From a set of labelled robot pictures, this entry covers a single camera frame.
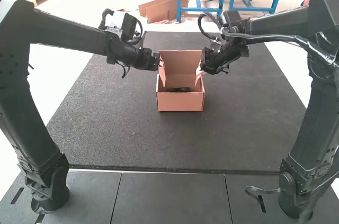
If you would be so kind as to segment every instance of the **metal floor plate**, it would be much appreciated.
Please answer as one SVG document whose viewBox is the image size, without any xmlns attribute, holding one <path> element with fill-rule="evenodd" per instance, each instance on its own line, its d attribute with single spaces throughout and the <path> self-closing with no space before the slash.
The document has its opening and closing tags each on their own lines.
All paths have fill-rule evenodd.
<svg viewBox="0 0 339 224">
<path fill-rule="evenodd" d="M 226 175 L 228 196 L 233 224 L 296 224 L 287 217 L 278 204 L 278 194 L 263 194 L 267 213 L 260 204 L 245 193 L 246 186 L 256 186 L 265 190 L 278 188 L 278 176 Z M 317 203 L 308 224 L 335 224 L 339 220 L 339 200 L 332 188 Z"/>
<path fill-rule="evenodd" d="M 225 177 L 124 173 L 111 224 L 231 224 Z"/>
<path fill-rule="evenodd" d="M 263 195 L 267 213 L 245 194 L 247 185 L 276 189 L 276 176 L 70 171 L 68 202 L 45 216 L 30 207 L 31 192 L 19 175 L 0 202 L 0 224 L 296 224 Z M 335 224 L 339 200 L 329 189 L 309 224 Z"/>
<path fill-rule="evenodd" d="M 67 185 L 70 195 L 58 211 L 41 216 L 31 210 L 31 191 L 24 186 L 20 174 L 0 202 L 1 224 L 109 224 L 121 173 L 70 171 Z M 11 204 L 18 190 L 21 195 Z"/>
</svg>

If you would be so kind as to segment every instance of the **cardboard box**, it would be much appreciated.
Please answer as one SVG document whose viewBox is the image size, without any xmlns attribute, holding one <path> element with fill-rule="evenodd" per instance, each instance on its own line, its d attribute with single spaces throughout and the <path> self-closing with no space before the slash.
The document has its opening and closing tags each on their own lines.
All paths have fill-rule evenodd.
<svg viewBox="0 0 339 224">
<path fill-rule="evenodd" d="M 202 111 L 205 88 L 202 77 L 196 74 L 201 50 L 159 51 L 159 54 L 162 61 L 156 85 L 158 111 Z M 189 87 L 191 91 L 167 91 L 181 87 Z"/>
<path fill-rule="evenodd" d="M 147 17 L 147 23 L 176 19 L 177 0 L 154 0 L 139 5 L 141 16 Z M 181 7 L 188 7 L 189 0 L 181 0 Z"/>
</svg>

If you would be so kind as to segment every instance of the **cardboard sheet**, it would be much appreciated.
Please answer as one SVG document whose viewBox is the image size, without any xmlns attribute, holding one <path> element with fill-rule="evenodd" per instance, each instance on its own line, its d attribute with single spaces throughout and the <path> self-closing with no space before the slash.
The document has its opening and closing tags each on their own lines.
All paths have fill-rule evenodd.
<svg viewBox="0 0 339 224">
<path fill-rule="evenodd" d="M 182 7 L 188 7 L 189 0 L 180 1 Z M 139 5 L 141 16 L 147 17 L 147 23 L 176 19 L 177 0 L 154 0 Z"/>
</svg>

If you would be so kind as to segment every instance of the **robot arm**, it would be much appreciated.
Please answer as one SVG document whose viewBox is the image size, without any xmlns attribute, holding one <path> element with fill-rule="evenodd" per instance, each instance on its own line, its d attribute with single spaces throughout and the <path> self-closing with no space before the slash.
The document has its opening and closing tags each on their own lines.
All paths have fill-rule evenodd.
<svg viewBox="0 0 339 224">
<path fill-rule="evenodd" d="M 281 163 L 279 177 L 281 209 L 303 221 L 311 217 L 316 200 L 339 170 L 338 6 L 339 0 L 311 0 L 307 7 L 248 20 L 241 19 L 236 11 L 225 12 L 214 22 L 226 43 L 215 48 L 214 41 L 213 48 L 202 52 L 201 69 L 210 74 L 247 57 L 249 44 L 292 41 L 308 52 L 313 78 L 310 101 L 298 138 Z"/>
<path fill-rule="evenodd" d="M 113 17 L 108 26 L 107 14 Z M 25 0 L 0 0 L 0 128 L 32 189 L 36 213 L 53 212 L 67 201 L 69 164 L 51 139 L 29 90 L 30 44 L 95 53 L 107 56 L 110 64 L 157 70 L 159 55 L 142 47 L 142 33 L 133 38 L 136 18 L 117 14 L 105 11 L 97 29 L 42 12 Z"/>
</svg>

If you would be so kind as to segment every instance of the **black cable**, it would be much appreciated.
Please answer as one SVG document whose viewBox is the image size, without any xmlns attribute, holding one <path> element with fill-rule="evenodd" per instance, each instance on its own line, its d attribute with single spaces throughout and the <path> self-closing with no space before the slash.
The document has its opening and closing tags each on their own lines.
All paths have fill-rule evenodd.
<svg viewBox="0 0 339 224">
<path fill-rule="evenodd" d="M 221 25 L 219 24 L 218 20 L 209 12 L 204 12 L 204 13 L 201 13 L 198 17 L 198 27 L 199 27 L 199 30 L 200 32 L 202 33 L 202 35 L 204 35 L 205 37 L 211 39 L 211 40 L 218 40 L 219 38 L 214 36 L 214 35 L 210 35 L 208 33 L 206 33 L 202 26 L 201 26 L 201 20 L 204 16 L 208 16 L 210 19 L 212 19 L 212 21 L 217 25 L 217 27 L 220 29 L 221 28 Z"/>
<path fill-rule="evenodd" d="M 295 47 L 298 47 L 298 48 L 302 48 L 301 46 L 297 45 L 297 44 L 294 44 L 294 43 L 291 43 L 291 42 L 288 42 L 288 41 L 283 41 L 284 43 L 287 43 L 289 45 L 292 45 L 292 46 L 295 46 Z"/>
<path fill-rule="evenodd" d="M 321 62 L 325 63 L 331 69 L 339 69 L 339 63 L 335 61 L 335 57 L 325 50 L 323 50 L 318 45 L 309 41 L 298 35 L 279 35 L 279 34 L 263 34 L 263 35 L 250 35 L 244 33 L 231 33 L 228 32 L 226 28 L 222 28 L 220 31 L 221 34 L 233 37 L 233 38 L 243 38 L 247 40 L 252 40 L 253 42 L 248 44 L 269 42 L 269 41 L 291 41 L 300 45 L 303 49 L 305 49 L 311 55 L 315 55 L 317 58 L 321 60 Z"/>
<path fill-rule="evenodd" d="M 101 14 L 101 22 L 100 22 L 100 25 L 99 25 L 99 29 L 101 30 L 106 30 L 107 29 L 107 26 L 105 26 L 105 23 L 106 23 L 106 16 L 110 14 L 110 15 L 113 15 L 114 14 L 114 11 L 110 10 L 109 8 L 106 8 L 102 14 Z"/>
<path fill-rule="evenodd" d="M 279 193 L 282 191 L 281 188 L 278 188 L 278 189 L 274 189 L 274 190 L 263 190 L 261 188 L 258 188 L 258 187 L 254 187 L 254 186 L 246 186 L 245 187 L 245 193 L 251 197 L 253 197 L 256 201 L 258 201 L 260 204 L 261 204 L 261 200 L 259 199 L 259 197 L 257 195 L 254 195 L 252 192 L 250 191 L 253 191 L 253 192 L 259 192 L 259 193 L 262 193 L 262 194 L 274 194 L 274 193 Z"/>
<path fill-rule="evenodd" d="M 130 44 L 130 45 L 136 45 L 136 44 L 138 44 L 139 42 L 140 42 L 140 40 L 142 39 L 142 34 L 143 34 L 143 32 L 142 32 L 142 25 L 141 25 L 141 22 L 138 20 L 138 19 L 136 19 L 137 20 L 137 23 L 138 23 L 138 25 L 140 26 L 140 35 L 139 35 L 139 37 L 138 37 L 138 39 L 137 40 L 132 40 L 132 41 L 126 41 L 126 43 L 127 44 Z"/>
</svg>

